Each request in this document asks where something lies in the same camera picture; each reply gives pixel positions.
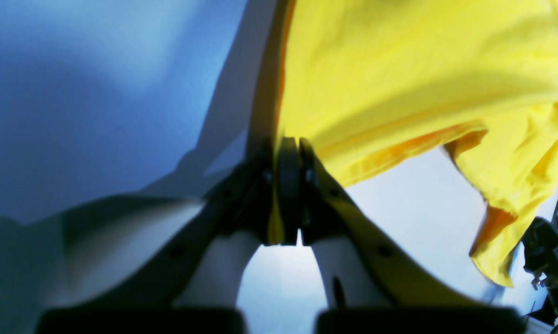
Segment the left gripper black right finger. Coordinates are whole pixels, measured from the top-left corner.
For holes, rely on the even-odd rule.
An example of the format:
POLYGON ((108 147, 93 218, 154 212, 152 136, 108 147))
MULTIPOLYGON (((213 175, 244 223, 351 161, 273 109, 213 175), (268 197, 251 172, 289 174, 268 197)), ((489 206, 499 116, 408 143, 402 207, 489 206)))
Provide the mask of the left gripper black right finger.
POLYGON ((326 317, 422 321, 519 321, 447 287, 381 230, 299 141, 300 230, 314 252, 329 302, 326 317))

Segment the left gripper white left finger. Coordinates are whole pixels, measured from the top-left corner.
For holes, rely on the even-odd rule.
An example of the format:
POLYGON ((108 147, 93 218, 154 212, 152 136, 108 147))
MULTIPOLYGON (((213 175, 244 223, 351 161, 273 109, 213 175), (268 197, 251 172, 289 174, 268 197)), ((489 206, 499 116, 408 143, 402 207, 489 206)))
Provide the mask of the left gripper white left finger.
POLYGON ((267 139, 202 199, 110 195, 52 216, 62 227, 72 302, 42 321, 133 321, 147 313, 234 308, 274 212, 267 139))

